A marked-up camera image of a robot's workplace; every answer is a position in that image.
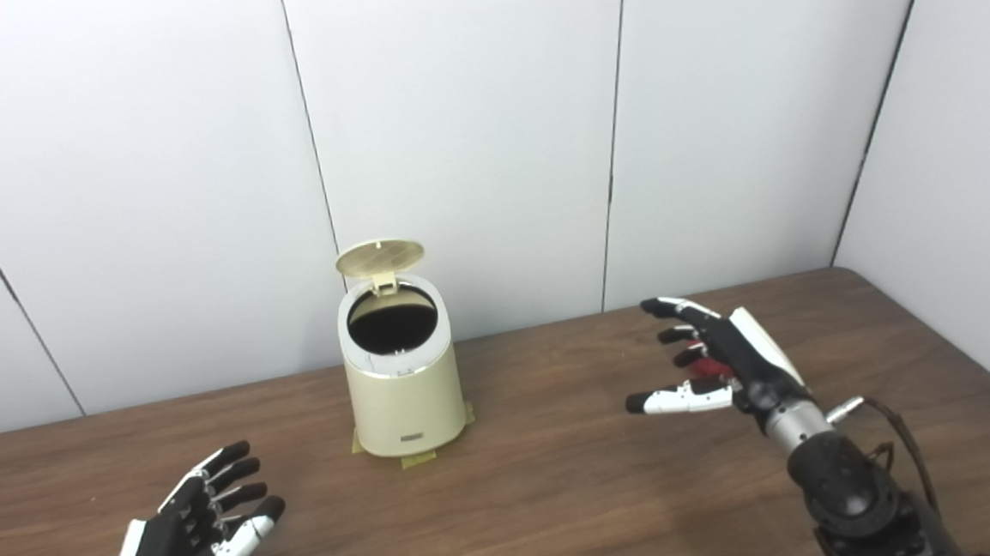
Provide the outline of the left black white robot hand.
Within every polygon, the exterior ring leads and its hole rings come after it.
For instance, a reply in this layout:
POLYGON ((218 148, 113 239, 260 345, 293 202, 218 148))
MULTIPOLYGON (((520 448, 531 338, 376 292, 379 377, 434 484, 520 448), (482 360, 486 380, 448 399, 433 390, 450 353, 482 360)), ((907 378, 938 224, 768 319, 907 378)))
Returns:
POLYGON ((250 556, 285 513, 264 483, 245 484, 262 468, 245 439, 223 447, 166 495, 152 517, 130 520, 118 556, 250 556))

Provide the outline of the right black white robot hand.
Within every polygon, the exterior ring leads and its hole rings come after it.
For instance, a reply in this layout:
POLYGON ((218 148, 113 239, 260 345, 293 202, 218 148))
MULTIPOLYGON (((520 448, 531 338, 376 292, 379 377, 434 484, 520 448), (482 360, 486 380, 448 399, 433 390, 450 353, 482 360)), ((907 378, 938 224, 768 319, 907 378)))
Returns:
POLYGON ((773 339, 738 307, 727 317, 690 299, 645 299, 639 307, 679 324, 658 335, 661 343, 688 341, 676 366, 712 360, 723 372, 693 377, 682 384, 636 392, 625 399, 629 414, 675 414, 736 407, 764 418, 789 400, 808 400, 810 391, 773 339))

